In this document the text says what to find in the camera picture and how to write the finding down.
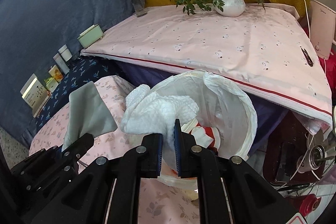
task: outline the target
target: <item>white plastic bag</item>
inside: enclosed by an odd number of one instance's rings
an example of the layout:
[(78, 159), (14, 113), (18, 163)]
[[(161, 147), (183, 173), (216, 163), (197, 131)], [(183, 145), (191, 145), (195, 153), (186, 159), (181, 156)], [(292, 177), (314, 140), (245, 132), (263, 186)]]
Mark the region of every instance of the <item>white plastic bag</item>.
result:
[[(204, 127), (220, 132), (218, 155), (238, 155), (247, 160), (257, 130), (257, 113), (248, 95), (233, 81), (203, 70), (193, 70), (155, 85), (159, 95), (188, 95), (199, 107), (197, 120)], [(196, 180), (180, 179), (163, 168), (161, 182), (184, 189), (196, 189)]]

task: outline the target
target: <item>pink bedsheet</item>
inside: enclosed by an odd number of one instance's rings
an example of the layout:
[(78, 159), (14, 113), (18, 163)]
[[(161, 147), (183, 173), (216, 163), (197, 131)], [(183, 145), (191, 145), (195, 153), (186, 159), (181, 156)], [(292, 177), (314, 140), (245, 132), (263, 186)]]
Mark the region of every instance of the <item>pink bedsheet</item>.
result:
[[(105, 104), (111, 111), (118, 126), (125, 112), (125, 97), (133, 89), (127, 81), (118, 76), (101, 78), (95, 83)], [(42, 148), (62, 145), (67, 131), (69, 106), (65, 105), (37, 133), (31, 143), (29, 154)], [(115, 132), (95, 138), (94, 146), (82, 157), (90, 164), (99, 156), (114, 159), (124, 155), (129, 149), (139, 145), (132, 142), (128, 135), (117, 129)], [(167, 186), (156, 179), (142, 179), (139, 200), (139, 224), (184, 224), (199, 223), (199, 211), (182, 190)]]
[(174, 73), (207, 70), (246, 92), (332, 124), (331, 91), (313, 46), (295, 18), (295, 8), (278, 7), (283, 10), (247, 6), (236, 18), (152, 7), (146, 16), (131, 16), (106, 31), (82, 55)]

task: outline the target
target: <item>blue blanket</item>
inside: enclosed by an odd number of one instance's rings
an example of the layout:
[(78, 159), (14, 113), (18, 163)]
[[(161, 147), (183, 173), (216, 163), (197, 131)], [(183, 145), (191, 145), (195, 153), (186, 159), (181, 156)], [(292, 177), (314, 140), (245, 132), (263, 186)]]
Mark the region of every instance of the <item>blue blanket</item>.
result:
[(77, 37), (91, 25), (104, 31), (133, 12), (130, 0), (0, 0), (0, 127), (29, 147), (36, 121), (21, 98), (25, 82), (47, 78), (64, 44), (78, 53)]

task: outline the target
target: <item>navy blue fabric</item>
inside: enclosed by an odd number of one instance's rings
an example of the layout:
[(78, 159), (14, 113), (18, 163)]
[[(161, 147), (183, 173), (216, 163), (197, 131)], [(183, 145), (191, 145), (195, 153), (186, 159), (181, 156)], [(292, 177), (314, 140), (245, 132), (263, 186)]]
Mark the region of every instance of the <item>navy blue fabric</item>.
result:
[(20, 94), (29, 77), (47, 78), (64, 44), (78, 53), (91, 25), (104, 31), (133, 12), (130, 0), (0, 0), (0, 127), (29, 147), (36, 121)]
[(100, 78), (109, 75), (118, 75), (127, 80), (124, 73), (112, 60), (99, 57), (81, 57), (76, 60), (76, 66), (62, 79), (46, 105), (42, 108), (39, 116), (36, 117), (37, 132), (69, 102), (71, 92), (90, 81), (96, 82)]
[[(119, 67), (127, 75), (129, 81), (134, 86), (146, 84), (151, 88), (164, 79), (175, 75), (173, 73), (162, 71), (153, 68), (146, 68), (138, 65), (124, 63), (116, 61)], [(288, 112), (288, 109), (276, 105), (268, 100), (257, 97), (252, 94), (247, 94), (257, 112), (258, 127), (253, 145), (249, 151), (249, 154), (253, 154), (261, 145), (263, 145), (268, 136), (282, 121)]]

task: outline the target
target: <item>pink tablecloth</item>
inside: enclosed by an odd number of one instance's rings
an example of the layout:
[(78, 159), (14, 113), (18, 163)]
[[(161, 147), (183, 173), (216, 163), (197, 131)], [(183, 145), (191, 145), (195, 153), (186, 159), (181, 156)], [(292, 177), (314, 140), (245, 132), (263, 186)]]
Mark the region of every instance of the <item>pink tablecloth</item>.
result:
[(295, 8), (271, 6), (278, 8), (248, 5), (238, 17), (201, 10), (188, 16), (182, 6), (151, 7), (146, 16), (131, 16), (107, 30), (82, 55), (173, 73), (210, 71), (245, 92), (332, 125), (330, 87)]
[[(118, 76), (101, 78), (95, 84), (119, 126), (126, 108), (125, 97), (133, 89), (132, 85)], [(42, 148), (62, 145), (68, 119), (69, 105), (67, 104), (37, 133), (31, 143), (29, 154)], [(82, 157), (82, 161), (90, 164), (99, 156), (105, 156), (108, 159), (121, 157), (126, 151), (139, 144), (132, 142), (130, 145), (128, 135), (117, 129), (115, 132), (95, 138), (94, 146)], [(199, 223), (199, 211), (180, 189), (167, 186), (155, 179), (142, 179), (138, 223)]]

